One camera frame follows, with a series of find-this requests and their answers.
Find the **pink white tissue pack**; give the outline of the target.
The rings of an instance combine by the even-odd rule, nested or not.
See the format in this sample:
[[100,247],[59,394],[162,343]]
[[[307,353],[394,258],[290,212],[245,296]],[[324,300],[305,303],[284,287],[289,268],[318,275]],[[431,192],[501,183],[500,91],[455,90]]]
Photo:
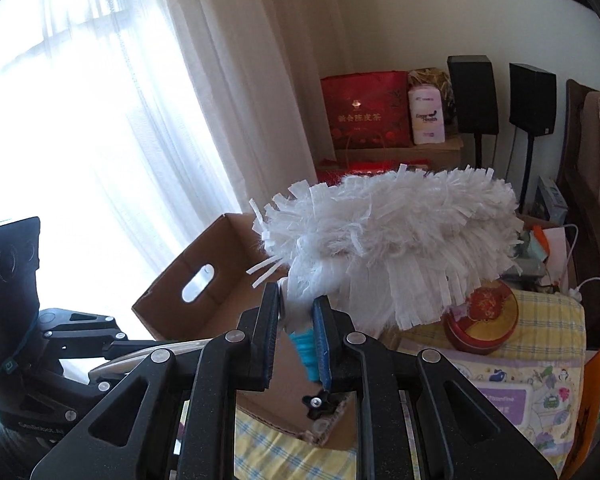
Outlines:
[[442,97],[432,84],[421,84],[408,92],[413,141],[416,145],[445,142]]

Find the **white fluffy duster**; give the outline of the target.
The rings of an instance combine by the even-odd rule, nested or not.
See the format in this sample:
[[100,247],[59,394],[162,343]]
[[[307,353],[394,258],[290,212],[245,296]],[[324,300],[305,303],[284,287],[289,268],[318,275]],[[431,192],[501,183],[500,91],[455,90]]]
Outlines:
[[524,226],[512,186],[491,169],[428,172],[400,166],[335,185],[299,181],[254,206],[266,253],[250,268],[283,282],[283,328],[311,325],[326,296],[358,330],[409,330],[437,322],[514,265]]

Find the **right black speaker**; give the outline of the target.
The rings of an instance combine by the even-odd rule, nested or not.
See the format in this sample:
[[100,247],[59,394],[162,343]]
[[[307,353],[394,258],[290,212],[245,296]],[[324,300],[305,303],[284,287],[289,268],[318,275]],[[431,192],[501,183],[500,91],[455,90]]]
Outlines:
[[509,122],[515,131],[527,135],[524,175],[518,211],[524,210],[531,176],[534,142],[555,131],[557,115],[557,76],[529,64],[509,64]]

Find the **small red gift bag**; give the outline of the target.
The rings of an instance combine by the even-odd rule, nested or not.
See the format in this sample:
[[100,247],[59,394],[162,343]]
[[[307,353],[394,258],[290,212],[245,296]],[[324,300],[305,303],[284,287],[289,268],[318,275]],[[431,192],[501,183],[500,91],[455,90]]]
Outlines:
[[345,162],[344,160],[324,159],[316,166],[315,172],[318,182],[336,185],[350,174],[374,176],[375,174],[398,170],[401,165],[423,170],[431,168],[431,162],[426,158],[415,158],[404,160],[404,162],[398,162],[397,160],[355,160],[354,162]]

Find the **purple wet wipes pack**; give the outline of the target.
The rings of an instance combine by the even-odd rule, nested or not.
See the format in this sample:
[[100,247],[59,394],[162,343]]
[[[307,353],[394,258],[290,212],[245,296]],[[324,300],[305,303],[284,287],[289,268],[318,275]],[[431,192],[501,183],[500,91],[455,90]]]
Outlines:
[[559,464],[574,442],[581,403],[584,350],[562,347],[550,356],[506,358],[440,351],[535,448]]

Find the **black clamp knob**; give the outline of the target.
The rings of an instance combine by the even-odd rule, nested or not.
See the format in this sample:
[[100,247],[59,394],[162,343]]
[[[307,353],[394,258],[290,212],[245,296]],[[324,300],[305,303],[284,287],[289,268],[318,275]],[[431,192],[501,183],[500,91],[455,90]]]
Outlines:
[[342,399],[341,394],[321,389],[312,396],[302,396],[302,404],[306,407],[306,417],[308,419],[319,420],[335,414]]

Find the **white curtain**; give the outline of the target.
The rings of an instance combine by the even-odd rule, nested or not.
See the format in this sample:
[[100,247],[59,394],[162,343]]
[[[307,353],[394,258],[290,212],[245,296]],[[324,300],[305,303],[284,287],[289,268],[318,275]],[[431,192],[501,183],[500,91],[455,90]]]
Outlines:
[[161,271],[224,212],[313,180],[336,0],[41,0],[45,129],[110,242]]

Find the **white plastic clip handle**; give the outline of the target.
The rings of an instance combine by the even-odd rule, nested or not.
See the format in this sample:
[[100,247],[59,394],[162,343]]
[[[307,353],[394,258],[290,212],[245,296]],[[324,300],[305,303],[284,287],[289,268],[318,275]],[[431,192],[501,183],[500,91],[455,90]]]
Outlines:
[[126,356],[120,356],[105,364],[99,365],[88,372],[88,378],[91,382],[97,382],[100,378],[109,374],[128,374],[134,367],[137,367],[146,356],[151,356],[158,352],[160,356],[170,351],[174,356],[180,354],[201,350],[210,339],[199,339],[182,342],[172,342],[172,344],[158,344],[155,347],[149,347],[142,350],[137,350]]

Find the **black speaker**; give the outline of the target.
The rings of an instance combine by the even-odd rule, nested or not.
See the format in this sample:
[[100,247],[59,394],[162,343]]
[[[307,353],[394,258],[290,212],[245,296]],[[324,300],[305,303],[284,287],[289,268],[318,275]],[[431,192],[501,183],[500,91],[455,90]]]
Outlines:
[[555,131],[557,115],[557,76],[529,64],[509,64],[509,122],[515,131],[527,135],[524,175],[518,211],[524,210],[531,176],[534,142]]
[[482,168],[483,137],[500,133],[492,63],[486,55],[450,55],[446,64],[454,96],[457,130],[474,138],[475,166]]

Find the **yellow plaid tablecloth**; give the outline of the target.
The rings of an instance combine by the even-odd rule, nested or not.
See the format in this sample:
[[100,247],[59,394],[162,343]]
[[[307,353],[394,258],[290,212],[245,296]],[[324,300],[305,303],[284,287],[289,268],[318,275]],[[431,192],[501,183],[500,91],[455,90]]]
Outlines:
[[[536,292],[514,293],[518,325],[498,350],[487,356],[456,351],[440,324],[418,326],[401,335],[400,351],[426,347],[446,352],[477,386],[488,382],[521,385],[529,406],[522,434],[556,471],[565,466],[574,441],[581,403],[585,357],[584,313],[576,300]],[[319,448],[282,434],[237,412],[234,473],[241,479],[352,479],[354,444],[343,450]]]

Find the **gold wrapped gift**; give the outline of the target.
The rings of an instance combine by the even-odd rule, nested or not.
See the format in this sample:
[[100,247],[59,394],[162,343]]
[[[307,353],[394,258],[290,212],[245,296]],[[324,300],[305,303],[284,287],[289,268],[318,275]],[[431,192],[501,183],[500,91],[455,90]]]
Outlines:
[[408,72],[408,80],[413,87],[431,84],[440,91],[445,129],[454,127],[456,104],[449,73],[437,67],[416,68]]

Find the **box of clutter items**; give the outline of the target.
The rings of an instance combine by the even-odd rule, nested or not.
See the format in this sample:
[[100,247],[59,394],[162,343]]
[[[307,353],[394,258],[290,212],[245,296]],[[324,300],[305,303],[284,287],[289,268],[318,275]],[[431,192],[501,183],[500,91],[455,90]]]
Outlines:
[[579,238],[573,223],[557,223],[520,214],[524,222],[514,248],[514,265],[500,279],[513,288],[566,294],[572,278],[572,257]]

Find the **brown sofa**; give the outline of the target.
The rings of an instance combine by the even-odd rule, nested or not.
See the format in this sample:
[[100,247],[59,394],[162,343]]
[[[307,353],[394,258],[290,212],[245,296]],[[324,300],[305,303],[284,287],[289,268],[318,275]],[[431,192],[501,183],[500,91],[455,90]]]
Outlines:
[[600,90],[566,82],[566,121],[558,188],[579,228],[573,277],[585,307],[600,310]]

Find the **round red gold tin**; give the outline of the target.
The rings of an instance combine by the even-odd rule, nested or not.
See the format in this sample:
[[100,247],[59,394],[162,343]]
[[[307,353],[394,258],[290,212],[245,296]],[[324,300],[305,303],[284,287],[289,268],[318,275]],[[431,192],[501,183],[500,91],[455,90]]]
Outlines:
[[513,291],[502,281],[490,281],[475,289],[464,304],[449,308],[441,323],[455,349],[484,356],[509,340],[518,321]]

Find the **left black speaker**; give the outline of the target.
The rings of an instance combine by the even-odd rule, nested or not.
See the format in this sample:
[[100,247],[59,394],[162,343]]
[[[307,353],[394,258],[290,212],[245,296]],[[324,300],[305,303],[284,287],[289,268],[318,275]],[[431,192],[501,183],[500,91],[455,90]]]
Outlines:
[[474,138],[475,166],[482,168],[483,137],[500,133],[492,63],[486,55],[450,55],[446,64],[454,96],[457,130]]

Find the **large red gift bag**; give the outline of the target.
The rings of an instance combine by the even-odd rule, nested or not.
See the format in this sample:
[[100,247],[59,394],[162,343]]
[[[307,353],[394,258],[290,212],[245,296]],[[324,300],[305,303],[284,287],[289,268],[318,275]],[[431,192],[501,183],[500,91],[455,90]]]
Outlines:
[[407,72],[354,73],[325,77],[321,88],[336,150],[410,148]]

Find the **brown cardboard box background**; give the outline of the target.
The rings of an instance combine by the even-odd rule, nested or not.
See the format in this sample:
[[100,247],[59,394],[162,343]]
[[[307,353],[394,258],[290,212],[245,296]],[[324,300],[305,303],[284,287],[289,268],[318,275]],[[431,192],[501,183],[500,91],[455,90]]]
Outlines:
[[463,139],[449,136],[444,143],[420,144],[411,148],[369,148],[368,150],[336,150],[338,162],[382,162],[391,160],[407,164],[415,160],[426,160],[431,170],[447,170],[460,166]]

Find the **orange storage box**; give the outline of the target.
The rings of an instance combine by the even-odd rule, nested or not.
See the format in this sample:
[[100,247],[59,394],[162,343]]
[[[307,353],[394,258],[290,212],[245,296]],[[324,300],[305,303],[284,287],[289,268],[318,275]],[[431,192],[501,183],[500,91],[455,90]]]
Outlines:
[[576,436],[560,478],[600,479],[600,350],[584,367]]

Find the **grey white small box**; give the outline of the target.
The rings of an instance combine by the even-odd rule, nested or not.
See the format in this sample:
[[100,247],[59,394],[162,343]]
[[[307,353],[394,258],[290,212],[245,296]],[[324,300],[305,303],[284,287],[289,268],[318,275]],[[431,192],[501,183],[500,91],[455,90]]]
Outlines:
[[548,221],[562,226],[568,214],[568,205],[559,191],[556,182],[547,177],[539,177],[538,203]]

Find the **blue collapsible funnel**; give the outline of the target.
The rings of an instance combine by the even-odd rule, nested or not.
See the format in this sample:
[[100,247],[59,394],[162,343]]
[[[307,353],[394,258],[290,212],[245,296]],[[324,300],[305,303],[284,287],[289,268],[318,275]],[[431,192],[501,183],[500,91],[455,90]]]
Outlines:
[[291,343],[298,352],[300,362],[306,370],[310,382],[320,381],[320,370],[318,369],[318,357],[314,330],[309,328],[303,332],[294,332],[288,335]]

